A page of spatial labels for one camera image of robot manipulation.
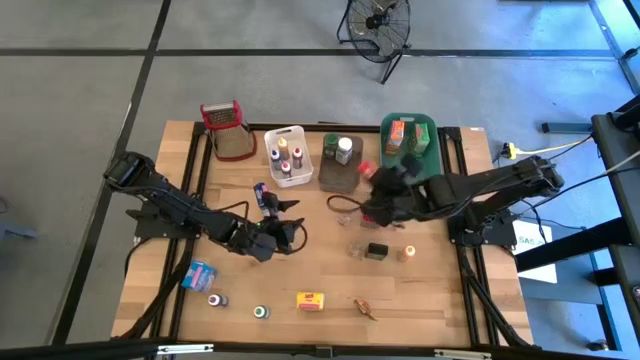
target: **white paper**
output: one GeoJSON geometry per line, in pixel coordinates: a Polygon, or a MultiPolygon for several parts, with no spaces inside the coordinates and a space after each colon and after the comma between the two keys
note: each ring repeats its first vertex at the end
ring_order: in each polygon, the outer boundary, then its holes
{"type": "MultiPolygon", "coordinates": [[[[514,221],[513,230],[516,233],[516,239],[518,241],[516,249],[513,251],[514,255],[531,250],[540,245],[544,245],[544,240],[542,239],[542,235],[540,235],[540,230],[538,229],[538,224],[514,221]]],[[[547,241],[551,242],[551,228],[543,225],[542,231],[544,232],[544,236],[547,238],[547,241]]],[[[553,284],[558,283],[558,278],[556,277],[556,266],[554,264],[523,271],[518,273],[518,276],[553,284]]]]}

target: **fan stand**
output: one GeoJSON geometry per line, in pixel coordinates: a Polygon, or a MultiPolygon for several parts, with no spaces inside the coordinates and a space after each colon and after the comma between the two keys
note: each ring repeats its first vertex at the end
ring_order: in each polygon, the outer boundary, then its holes
{"type": "MultiPolygon", "coordinates": [[[[344,21],[347,19],[347,15],[349,14],[349,9],[351,8],[352,2],[353,0],[348,0],[347,8],[344,11],[344,15],[342,15],[342,20],[340,20],[340,25],[338,25],[338,31],[336,31],[336,37],[338,38],[338,41],[340,42],[340,44],[344,44],[346,42],[354,43],[354,42],[370,41],[370,40],[349,40],[349,39],[340,38],[340,30],[342,29],[342,25],[344,24],[344,21]]],[[[387,65],[387,70],[385,70],[384,75],[382,76],[382,81],[380,81],[380,84],[384,85],[387,82],[387,80],[389,79],[389,76],[391,76],[391,73],[393,72],[393,70],[395,70],[396,66],[400,62],[400,59],[402,59],[402,55],[404,55],[404,52],[410,47],[411,45],[407,45],[407,44],[402,45],[402,50],[400,50],[400,54],[396,55],[397,57],[396,61],[395,62],[393,62],[393,60],[389,61],[389,65],[387,65]]]]}

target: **orange box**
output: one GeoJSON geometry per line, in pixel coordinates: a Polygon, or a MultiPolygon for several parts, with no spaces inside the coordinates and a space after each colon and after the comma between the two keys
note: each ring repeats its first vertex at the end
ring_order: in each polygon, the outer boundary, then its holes
{"type": "Polygon", "coordinates": [[[324,294],[311,292],[298,292],[296,307],[300,310],[320,311],[324,309],[324,294]]]}
{"type": "Polygon", "coordinates": [[[402,145],[402,140],[404,140],[404,121],[394,120],[391,122],[385,153],[387,155],[397,154],[400,145],[402,145]]]}

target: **brown tray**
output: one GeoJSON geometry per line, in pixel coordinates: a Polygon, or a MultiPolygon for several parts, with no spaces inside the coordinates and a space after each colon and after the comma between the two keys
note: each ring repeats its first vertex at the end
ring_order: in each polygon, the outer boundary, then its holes
{"type": "Polygon", "coordinates": [[[320,183],[320,190],[327,192],[337,192],[343,194],[352,193],[358,184],[360,183],[360,174],[358,173],[358,166],[362,162],[362,149],[364,142],[359,136],[335,134],[338,137],[346,137],[351,139],[353,143],[353,154],[351,160],[347,165],[342,165],[336,161],[336,159],[329,159],[322,154],[322,160],[320,160],[320,173],[318,174],[318,182],[320,183]]]}

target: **white plastic basket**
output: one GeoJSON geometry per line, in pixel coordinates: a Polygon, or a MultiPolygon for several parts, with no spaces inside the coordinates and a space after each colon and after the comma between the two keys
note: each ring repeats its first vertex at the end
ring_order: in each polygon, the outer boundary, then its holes
{"type": "Polygon", "coordinates": [[[271,171],[271,177],[276,181],[276,184],[281,187],[290,187],[295,185],[306,184],[311,181],[313,177],[313,165],[311,165],[311,158],[309,157],[309,149],[307,149],[307,142],[304,139],[304,129],[302,126],[289,126],[286,128],[275,129],[267,131],[264,134],[264,143],[267,147],[267,157],[271,152],[271,149],[278,148],[278,139],[284,138],[289,145],[289,154],[295,148],[302,149],[302,167],[300,169],[291,169],[291,177],[285,177],[282,172],[273,170],[273,166],[269,166],[271,171]]]}

